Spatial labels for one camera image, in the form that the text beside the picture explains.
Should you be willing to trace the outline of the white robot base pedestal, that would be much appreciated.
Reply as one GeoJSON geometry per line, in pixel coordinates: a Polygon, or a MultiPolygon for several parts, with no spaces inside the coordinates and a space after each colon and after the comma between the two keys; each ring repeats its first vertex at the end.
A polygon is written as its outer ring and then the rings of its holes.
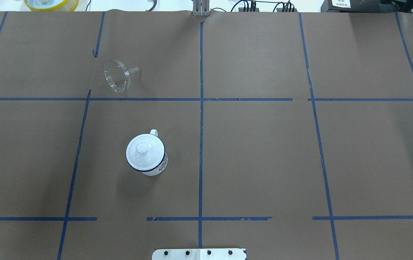
{"type": "Polygon", "coordinates": [[[246,249],[242,248],[184,248],[158,249],[152,260],[246,260],[246,249]]]}

